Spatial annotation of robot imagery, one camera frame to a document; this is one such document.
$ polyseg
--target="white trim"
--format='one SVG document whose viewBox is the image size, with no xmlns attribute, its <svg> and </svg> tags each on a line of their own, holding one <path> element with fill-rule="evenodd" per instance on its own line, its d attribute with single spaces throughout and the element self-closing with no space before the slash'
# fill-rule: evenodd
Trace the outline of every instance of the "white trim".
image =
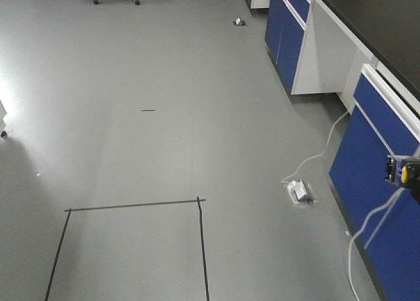
<svg viewBox="0 0 420 301">
<path fill-rule="evenodd" d="M 365 120 L 369 123 L 370 127 L 375 131 L 376 135 L 382 141 L 382 144 L 386 147 L 386 149 L 388 150 L 389 154 L 390 155 L 395 155 L 395 153 L 393 152 L 393 150 L 391 149 L 391 147 L 388 145 L 388 143 L 385 140 L 385 138 L 382 137 L 381 133 L 378 131 L 378 129 L 376 128 L 376 126 L 373 124 L 372 120 L 368 117 L 368 115 L 366 114 L 366 112 L 363 110 L 363 108 L 361 107 L 361 105 L 357 101 L 356 101 L 356 106 L 362 112 Z"/>
<path fill-rule="evenodd" d="M 384 66 L 381 62 L 378 62 L 376 70 L 379 71 L 386 80 L 397 90 L 397 92 L 410 104 L 410 106 L 420 114 L 420 101 L 412 95 L 412 93 L 405 88 L 405 86 Z"/>
<path fill-rule="evenodd" d="M 372 66 L 364 64 L 362 74 L 375 87 L 375 90 L 412 133 L 414 138 L 420 142 L 420 120 L 416 118 L 414 113 L 403 103 Z"/>
<path fill-rule="evenodd" d="M 293 17 L 295 17 L 296 21 L 299 23 L 303 31 L 306 31 L 308 29 L 308 26 L 305 24 L 305 21 L 299 16 L 295 8 L 292 6 L 292 4 L 289 2 L 289 0 L 282 0 L 286 7 L 289 9 L 290 13 Z"/>
</svg>

